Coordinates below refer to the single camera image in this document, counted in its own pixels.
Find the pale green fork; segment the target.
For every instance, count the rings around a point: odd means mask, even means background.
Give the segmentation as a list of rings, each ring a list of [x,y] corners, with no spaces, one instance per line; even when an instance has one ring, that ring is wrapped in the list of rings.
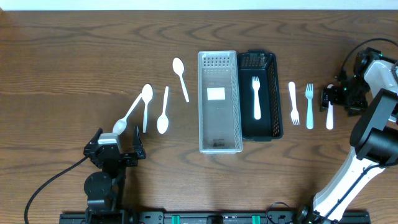
[[[307,119],[306,119],[306,127],[308,129],[313,129],[313,107],[312,107],[312,99],[313,99],[313,84],[308,83],[305,91],[305,96],[307,98]]]

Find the white fork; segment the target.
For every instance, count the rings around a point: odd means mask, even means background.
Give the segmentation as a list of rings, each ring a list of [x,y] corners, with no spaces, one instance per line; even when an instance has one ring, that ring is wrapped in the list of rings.
[[[259,102],[259,89],[260,89],[259,77],[252,78],[252,88],[254,90],[254,118],[259,120],[261,118],[261,107]]]

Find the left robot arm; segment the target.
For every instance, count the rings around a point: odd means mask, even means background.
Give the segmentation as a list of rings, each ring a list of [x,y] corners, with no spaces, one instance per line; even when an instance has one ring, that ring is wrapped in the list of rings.
[[[116,211],[122,200],[126,168],[137,166],[139,160],[146,158],[138,127],[134,128],[132,148],[132,152],[122,153],[119,135],[104,133],[102,129],[84,147],[83,155],[101,169],[85,180],[89,211],[95,214]]]

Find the white fork tines down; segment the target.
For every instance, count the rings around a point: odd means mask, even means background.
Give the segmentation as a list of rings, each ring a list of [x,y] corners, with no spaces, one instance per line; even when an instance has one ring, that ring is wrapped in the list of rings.
[[[298,126],[300,124],[299,112],[297,110],[297,100],[296,100],[296,87],[294,82],[289,82],[288,84],[290,100],[292,104],[292,111],[290,117],[292,119],[293,125]]]

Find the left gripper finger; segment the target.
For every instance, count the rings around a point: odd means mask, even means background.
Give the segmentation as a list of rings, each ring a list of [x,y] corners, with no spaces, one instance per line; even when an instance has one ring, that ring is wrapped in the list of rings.
[[[134,127],[132,147],[133,147],[135,153],[143,153],[144,152],[144,147],[141,142],[140,131],[139,131],[138,126]]]
[[[90,140],[90,145],[96,145],[98,143],[98,139],[100,138],[101,134],[103,133],[103,129],[99,128],[93,138]]]

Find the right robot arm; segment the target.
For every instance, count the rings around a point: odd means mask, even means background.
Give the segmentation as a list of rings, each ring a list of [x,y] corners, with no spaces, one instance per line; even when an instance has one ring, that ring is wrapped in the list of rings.
[[[292,223],[370,223],[369,213],[349,212],[362,188],[386,168],[397,165],[397,61],[370,47],[358,52],[354,76],[338,76],[340,86],[323,90],[331,105],[361,114],[350,136],[348,157],[328,185],[302,205]]]

